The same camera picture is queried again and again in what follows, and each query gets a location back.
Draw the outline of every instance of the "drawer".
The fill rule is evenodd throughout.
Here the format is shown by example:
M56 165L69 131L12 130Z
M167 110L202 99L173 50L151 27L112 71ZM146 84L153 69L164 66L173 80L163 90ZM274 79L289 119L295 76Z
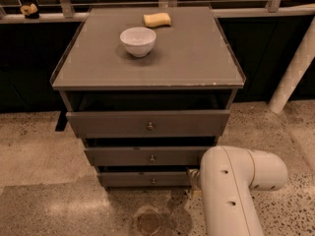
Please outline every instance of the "drawer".
M186 171L179 172L105 172L98 173L103 187L188 187Z
M89 147L92 166L199 165L208 147Z
M229 110L68 112L78 138L220 136Z

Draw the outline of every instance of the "white robotic arm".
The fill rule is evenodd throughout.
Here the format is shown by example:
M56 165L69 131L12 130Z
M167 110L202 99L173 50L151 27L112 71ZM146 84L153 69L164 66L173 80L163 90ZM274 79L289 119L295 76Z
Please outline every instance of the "white robotic arm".
M212 147L200 168L210 236L263 236L249 189L278 190L287 180L275 154L239 147Z

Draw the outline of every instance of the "concrete floor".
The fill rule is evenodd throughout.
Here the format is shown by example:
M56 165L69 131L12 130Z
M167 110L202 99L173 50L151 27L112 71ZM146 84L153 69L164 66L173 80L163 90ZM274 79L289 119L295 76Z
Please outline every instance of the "concrete floor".
M206 235L202 198L188 190L106 192L69 125L54 132L58 114L0 114L1 236L153 235L159 225L156 235ZM220 145L273 152L288 168L284 188L252 192L265 235L315 235L314 137L315 100L280 115L265 102L232 105Z

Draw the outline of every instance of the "bowl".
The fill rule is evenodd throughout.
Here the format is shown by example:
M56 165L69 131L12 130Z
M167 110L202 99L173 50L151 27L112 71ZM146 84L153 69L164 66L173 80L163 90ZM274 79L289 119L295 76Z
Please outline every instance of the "bowl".
M120 34L126 50L135 57L146 56L154 47L157 34L148 28L129 28Z

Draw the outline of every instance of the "floor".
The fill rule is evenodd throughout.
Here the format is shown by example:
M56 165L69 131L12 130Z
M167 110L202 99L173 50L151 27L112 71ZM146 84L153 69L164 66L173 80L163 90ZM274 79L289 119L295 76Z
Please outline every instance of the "floor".
M0 114L0 235L206 235L189 190L111 190L58 112ZM220 145L273 152L288 183L252 192L265 235L315 235L315 100L234 103Z

